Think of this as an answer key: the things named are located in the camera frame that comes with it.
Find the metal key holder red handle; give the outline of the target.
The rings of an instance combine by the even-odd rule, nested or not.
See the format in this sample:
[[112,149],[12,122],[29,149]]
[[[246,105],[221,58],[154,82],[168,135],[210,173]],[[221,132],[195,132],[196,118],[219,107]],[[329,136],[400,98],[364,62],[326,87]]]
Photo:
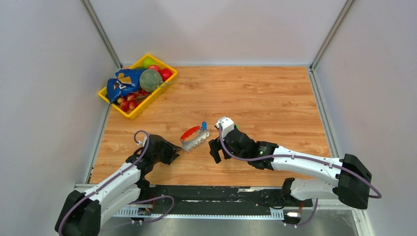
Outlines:
[[211,131],[202,126],[194,126],[188,129],[180,137],[182,150],[191,152],[197,146],[204,143],[210,135]]

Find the key with blue tag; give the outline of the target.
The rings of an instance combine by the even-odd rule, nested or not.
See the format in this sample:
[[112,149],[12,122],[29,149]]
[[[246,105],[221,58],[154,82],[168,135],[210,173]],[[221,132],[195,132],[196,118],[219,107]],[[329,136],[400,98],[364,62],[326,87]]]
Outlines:
[[205,121],[202,122],[201,129],[202,130],[207,130],[207,123]]

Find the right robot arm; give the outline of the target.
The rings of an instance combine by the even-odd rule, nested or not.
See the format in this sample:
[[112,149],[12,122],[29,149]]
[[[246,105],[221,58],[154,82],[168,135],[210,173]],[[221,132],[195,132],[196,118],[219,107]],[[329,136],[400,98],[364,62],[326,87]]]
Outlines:
[[339,159],[296,152],[278,144],[254,141],[237,128],[210,140],[209,147],[216,163],[221,161],[222,152],[225,159],[243,160],[256,169],[310,176],[310,179],[285,179],[281,199],[290,206],[309,199],[338,199],[349,207],[367,209],[372,197],[372,174],[352,154],[346,153]]

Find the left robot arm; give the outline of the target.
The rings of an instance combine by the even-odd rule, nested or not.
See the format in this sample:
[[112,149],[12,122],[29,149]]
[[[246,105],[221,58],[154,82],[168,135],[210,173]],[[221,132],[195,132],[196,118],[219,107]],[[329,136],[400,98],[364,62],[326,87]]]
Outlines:
[[158,198],[150,193],[145,176],[154,165],[170,165],[181,147],[159,135],[144,133],[144,139],[125,162],[99,184],[68,194],[55,225],[60,236],[96,236],[102,226],[128,204],[151,204]]

